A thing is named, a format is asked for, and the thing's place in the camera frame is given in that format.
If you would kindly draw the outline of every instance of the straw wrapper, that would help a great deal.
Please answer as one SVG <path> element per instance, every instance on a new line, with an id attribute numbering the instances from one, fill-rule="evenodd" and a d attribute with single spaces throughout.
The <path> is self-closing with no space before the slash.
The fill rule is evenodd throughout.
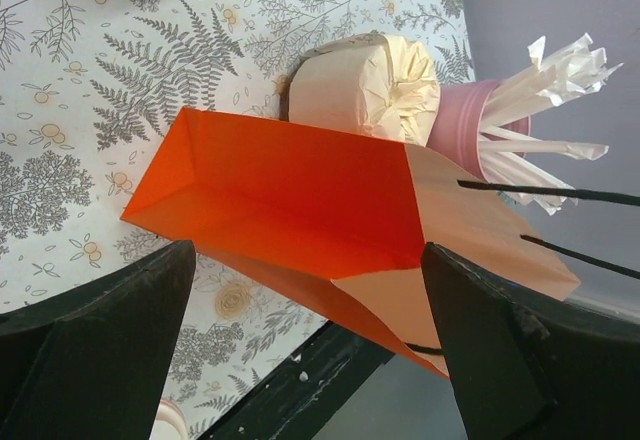
<path id="1" fill-rule="evenodd" d="M 424 45 L 366 34 L 307 52 L 289 96 L 289 121 L 424 146 L 440 85 Z"/>
<path id="2" fill-rule="evenodd" d="M 576 160 L 597 160 L 609 149 L 606 145 L 591 143 L 545 141 L 503 128 L 598 92 L 609 75 L 622 66 L 607 69 L 605 49 L 590 51 L 593 41 L 586 33 L 547 57 L 544 57 L 545 42 L 543 36 L 529 45 L 531 66 L 502 82 L 487 101 L 480 121 L 478 151 L 489 182 L 573 188 L 517 154 L 556 153 Z M 535 201 L 550 215 L 560 210 L 566 200 L 564 197 L 508 195 L 524 205 Z"/>

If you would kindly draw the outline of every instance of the tablecloth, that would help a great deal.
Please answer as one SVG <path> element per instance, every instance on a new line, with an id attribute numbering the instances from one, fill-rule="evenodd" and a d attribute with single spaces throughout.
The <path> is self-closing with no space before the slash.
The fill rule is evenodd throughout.
<path id="1" fill-rule="evenodd" d="M 0 0 L 0 311 L 165 244 L 119 215 L 181 106 L 275 118 L 302 52 L 370 31 L 472 80 L 461 0 Z M 323 322 L 200 256 L 164 396 L 196 437 Z"/>

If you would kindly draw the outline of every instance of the black table edge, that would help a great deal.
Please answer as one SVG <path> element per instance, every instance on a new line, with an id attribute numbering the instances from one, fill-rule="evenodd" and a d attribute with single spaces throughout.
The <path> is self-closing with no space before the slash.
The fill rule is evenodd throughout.
<path id="1" fill-rule="evenodd" d="M 392 357 L 328 322 L 199 438 L 311 440 Z"/>

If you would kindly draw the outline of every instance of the black rope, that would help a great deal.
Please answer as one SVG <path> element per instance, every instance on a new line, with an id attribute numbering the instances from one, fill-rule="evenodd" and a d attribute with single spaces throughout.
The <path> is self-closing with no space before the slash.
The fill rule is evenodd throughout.
<path id="1" fill-rule="evenodd" d="M 412 351 L 416 353 L 424 353 L 426 355 L 436 355 L 438 357 L 444 356 L 441 348 L 423 347 L 422 345 L 416 345 L 414 343 L 405 343 Z"/>
<path id="2" fill-rule="evenodd" d="M 571 189 L 571 188 L 546 188 L 526 187 L 516 185 L 502 185 L 499 183 L 482 183 L 471 180 L 458 180 L 462 188 L 472 190 L 492 190 L 501 192 L 529 193 L 532 195 L 555 195 L 558 197 L 577 198 L 580 200 L 594 200 L 600 202 L 617 203 L 640 207 L 640 197 L 626 193 L 599 192 L 597 190 Z"/>
<path id="3" fill-rule="evenodd" d="M 615 263 L 605 262 L 604 260 L 600 260 L 595 257 L 590 257 L 589 255 L 585 255 L 583 253 L 574 252 L 573 250 L 569 250 L 568 248 L 560 247 L 558 245 L 554 245 L 553 243 L 545 242 L 544 240 L 540 238 L 532 237 L 531 235 L 520 235 L 520 238 L 522 238 L 527 242 L 535 243 L 536 245 L 540 245 L 541 247 L 548 248 L 549 250 L 553 250 L 554 252 L 566 255 L 567 257 L 575 258 L 577 260 L 582 260 L 583 262 L 588 263 L 589 265 L 604 268 L 606 270 L 611 270 L 612 272 L 616 272 L 621 275 L 626 275 L 627 277 L 640 280 L 640 272 L 638 270 L 622 267 L 620 265 L 616 265 Z"/>

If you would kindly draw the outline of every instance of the beige wrapping paper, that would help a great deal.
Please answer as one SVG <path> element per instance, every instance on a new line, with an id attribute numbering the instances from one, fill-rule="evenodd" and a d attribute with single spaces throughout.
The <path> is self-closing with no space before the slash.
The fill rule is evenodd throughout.
<path id="1" fill-rule="evenodd" d="M 366 34 L 305 56 L 290 87 L 290 122 L 426 145 L 440 85 L 422 43 Z"/>

